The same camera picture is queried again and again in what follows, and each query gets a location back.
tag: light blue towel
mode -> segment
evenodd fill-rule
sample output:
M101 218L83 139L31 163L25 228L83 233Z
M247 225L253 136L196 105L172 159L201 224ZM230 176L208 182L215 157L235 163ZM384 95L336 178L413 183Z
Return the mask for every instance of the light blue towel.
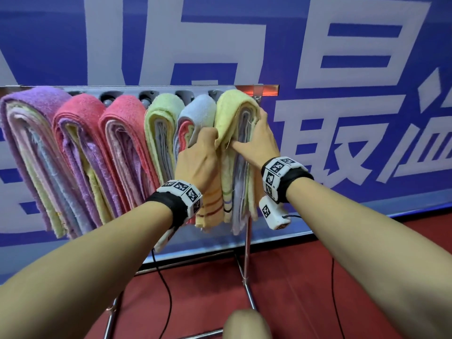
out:
M56 201L64 211L65 219L68 221L65 225L68 228L68 236L74 239L95 229L96 226L89 218L87 209L84 208L80 200L77 200L66 179L62 178L61 170L55 166L54 157L48 152L48 148L42 142L42 139L35 132L31 133L37 146L36 154L41 160L44 170L48 172L50 183L55 191Z
M213 127L217 104L207 94L201 94L180 112L177 119L177 128L174 133L173 150L177 160L181 143L179 142L179 129L184 121L191 121L194 126L193 134L188 142L187 148L193 146L198 140L198 134L203 127Z

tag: left hand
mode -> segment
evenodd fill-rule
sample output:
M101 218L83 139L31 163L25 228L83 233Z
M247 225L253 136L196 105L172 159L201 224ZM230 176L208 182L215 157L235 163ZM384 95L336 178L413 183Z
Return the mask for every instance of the left hand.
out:
M218 173L218 158L215 152L217 138L216 128L202 128L195 145L179 152L174 178L194 184L202 194L205 193Z

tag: hand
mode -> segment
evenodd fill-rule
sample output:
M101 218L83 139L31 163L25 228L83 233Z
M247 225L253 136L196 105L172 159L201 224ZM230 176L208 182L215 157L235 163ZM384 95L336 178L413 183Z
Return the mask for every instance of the hand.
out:
M205 193L218 173L218 158L215 152L217 138L216 128L202 128L195 145L179 152L174 178L194 184L202 194Z
M250 142L231 141L230 144L235 151L240 153L248 163L257 167L259 171L268 160L281 155L273 132L268 126L267 116L267 113L261 108L259 121L254 128Z

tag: towel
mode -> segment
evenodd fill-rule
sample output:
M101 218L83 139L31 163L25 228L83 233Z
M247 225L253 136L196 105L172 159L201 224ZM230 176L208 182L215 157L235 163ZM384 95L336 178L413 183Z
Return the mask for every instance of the towel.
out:
M79 94L61 106L53 120L55 139L97 227L128 210L98 128L104 111L105 106L96 97Z
M57 238L74 239L94 224L52 133L57 109L70 98L60 89L36 87L4 96L0 113L4 136L46 229Z
M160 185L146 146L145 113L135 96L121 95L99 120L129 209L141 205Z
M229 142L231 139L250 141L258 114L257 102L239 90L228 90L218 99L215 114L218 139L215 140L215 148L219 151L217 154L221 164L220 176L216 176L204 194L204 205L217 202L215 204L217 206L219 196L222 196L224 222L232 222L232 232L235 235L240 233L250 215L257 220L257 210L254 199L254 170L241 155L237 155L229 148ZM196 226L216 226L219 218L212 219L212 216L221 211L212 213L214 211L201 209L198 212L199 216L196 217Z
M215 101L209 95L201 94L180 112L173 144L176 161L180 151L196 143L201 128L213 127L216 111Z
M157 169L160 185L174 178L176 160L173 137L176 121L185 105L174 94L160 94L145 114L144 130L150 158Z

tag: right hand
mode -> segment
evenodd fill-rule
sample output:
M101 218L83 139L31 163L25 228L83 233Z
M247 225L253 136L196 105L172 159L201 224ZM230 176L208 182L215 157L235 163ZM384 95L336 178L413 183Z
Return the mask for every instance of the right hand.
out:
M250 142L231 141L230 143L237 153L240 153L248 163L259 170L268 160L281 156L273 132L268 126L267 116L268 114L261 108L259 120Z

